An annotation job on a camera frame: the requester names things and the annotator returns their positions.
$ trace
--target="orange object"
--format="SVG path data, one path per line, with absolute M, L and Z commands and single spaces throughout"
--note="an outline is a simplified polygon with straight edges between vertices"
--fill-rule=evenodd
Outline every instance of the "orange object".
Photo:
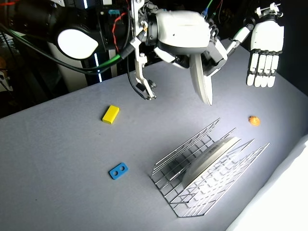
M 249 117 L 249 122 L 253 125 L 253 126 L 259 126 L 261 121 L 258 117 L 256 116 L 251 116 Z

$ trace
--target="tabletop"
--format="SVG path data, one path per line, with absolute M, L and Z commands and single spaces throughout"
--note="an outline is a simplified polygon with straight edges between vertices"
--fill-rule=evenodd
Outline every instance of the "tabletop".
M 249 52 L 239 47 L 213 77 L 213 105 L 193 90 L 188 70 L 160 62 L 145 101 L 126 75 L 0 120 L 0 230 L 222 231 L 307 132 L 308 97 L 281 76 L 273 88 L 246 85 Z M 120 107 L 112 125 L 101 118 Z M 248 122 L 258 116 L 259 127 Z M 149 177 L 154 164 L 208 124 L 251 149 L 270 146 L 203 217 L 177 218 Z M 112 180 L 124 162 L 129 171 Z

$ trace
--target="white robotic hand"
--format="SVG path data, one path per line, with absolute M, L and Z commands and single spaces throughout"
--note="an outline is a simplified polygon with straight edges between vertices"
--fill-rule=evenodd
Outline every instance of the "white robotic hand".
M 248 86 L 271 88 L 274 85 L 284 33 L 284 27 L 276 23 L 276 19 L 283 16 L 278 5 L 272 3 L 268 8 L 256 9 L 262 22 L 255 26 L 251 36 Z

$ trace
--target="blue block with two holes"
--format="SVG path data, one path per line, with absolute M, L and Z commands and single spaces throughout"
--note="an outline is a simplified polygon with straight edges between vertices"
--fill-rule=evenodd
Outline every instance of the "blue block with two holes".
M 112 179 L 117 180 L 128 171 L 126 164 L 121 163 L 109 171 Z

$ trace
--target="wire dish rack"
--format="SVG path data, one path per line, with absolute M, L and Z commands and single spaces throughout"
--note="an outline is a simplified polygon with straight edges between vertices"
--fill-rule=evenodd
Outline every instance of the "wire dish rack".
M 205 215 L 269 145 L 259 147 L 250 154 L 244 154 L 244 150 L 254 139 L 236 146 L 210 165 L 198 181 L 184 189 L 181 180 L 185 170 L 214 143 L 209 134 L 219 120 L 166 155 L 153 168 L 152 181 L 179 218 Z M 228 137 L 234 130 L 221 139 Z

